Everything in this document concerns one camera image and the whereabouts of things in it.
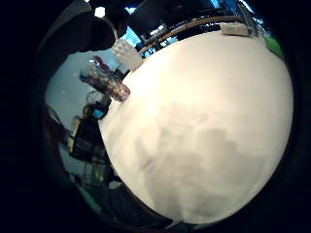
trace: clear plastic bottle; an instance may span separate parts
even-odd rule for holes
[[[116,77],[98,55],[85,63],[79,79],[119,102],[125,101],[130,95],[129,88]]]

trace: desk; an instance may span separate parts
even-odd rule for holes
[[[177,34],[183,32],[183,31],[186,31],[190,28],[193,28],[195,26],[210,23],[210,22],[217,22],[217,21],[223,21],[223,22],[238,21],[238,22],[242,22],[242,18],[241,17],[206,17],[203,19],[198,19],[198,20],[194,20],[194,21],[190,21],[188,23],[185,23],[184,25],[181,25],[180,27],[175,28],[174,30],[170,31],[169,33],[167,33],[163,36],[160,36],[156,39],[160,43],[169,37],[176,36]],[[156,45],[156,42],[152,42],[149,45],[147,45],[146,47],[144,47],[143,49],[141,49],[139,51],[139,53],[142,54],[155,45]]]

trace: dark clothing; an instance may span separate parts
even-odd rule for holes
[[[115,219],[121,224],[152,226],[167,221],[167,218],[146,211],[143,203],[134,199],[122,184],[115,189],[108,187],[89,187],[87,191],[102,208],[103,217]]]

